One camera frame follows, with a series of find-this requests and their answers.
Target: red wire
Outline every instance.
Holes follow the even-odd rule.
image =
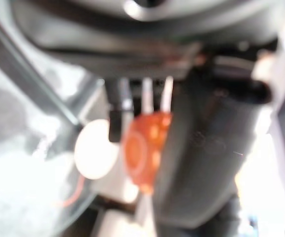
[[[56,202],[55,205],[59,207],[67,207],[72,205],[76,200],[79,199],[84,187],[84,181],[85,181],[84,176],[80,174],[77,187],[72,196],[69,197],[67,200]]]

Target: white round knob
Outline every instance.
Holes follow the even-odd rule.
[[[109,122],[98,119],[90,122],[79,134],[74,160],[79,172],[88,179],[104,177],[116,163],[119,145],[108,139]]]

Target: round orange light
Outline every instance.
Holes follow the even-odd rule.
[[[122,147],[128,174],[144,193],[153,192],[171,119],[171,113],[164,112],[140,115],[132,121],[123,136]]]

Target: white surface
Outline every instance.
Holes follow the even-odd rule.
[[[105,213],[97,237],[148,237],[146,232],[133,221],[132,216],[120,211]]]
[[[168,76],[165,79],[164,90],[161,97],[160,109],[162,112],[171,112],[171,101],[172,101],[172,92],[173,92],[173,83],[174,79],[171,76]]]
[[[108,140],[109,122],[98,119],[81,131],[75,145],[74,160],[79,172],[88,179],[104,177],[116,163],[119,145]]]
[[[151,195],[142,195],[140,197],[135,212],[135,221],[144,229],[148,237],[156,237]]]
[[[123,113],[123,131],[127,130],[132,117],[133,115],[131,113]],[[136,201],[139,189],[132,183],[127,175],[123,163],[122,152],[120,152],[112,170],[105,177],[94,180],[91,184],[91,189],[120,203],[134,203]]]

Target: bright light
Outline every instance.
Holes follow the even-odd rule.
[[[55,116],[36,116],[31,122],[32,129],[45,136],[53,136],[60,126],[61,121]]]
[[[100,179],[112,169],[119,145],[108,139],[109,122],[98,119],[81,131],[75,145],[74,160],[79,172],[88,179]]]
[[[257,139],[251,154],[236,175],[236,184],[244,212],[257,216],[260,236],[283,237],[285,193],[271,135]]]
[[[74,84],[65,84],[60,89],[60,94],[63,94],[64,97],[71,97],[75,95],[78,91],[78,87]]]
[[[270,107],[265,107],[261,110],[254,128],[256,135],[264,135],[268,132],[271,124],[271,113],[272,108]]]
[[[126,203],[133,203],[139,193],[139,188],[137,185],[133,184],[131,179],[127,177],[123,188],[123,199]]]
[[[131,0],[125,1],[123,8],[125,12],[132,18],[136,18],[142,14],[142,8]]]

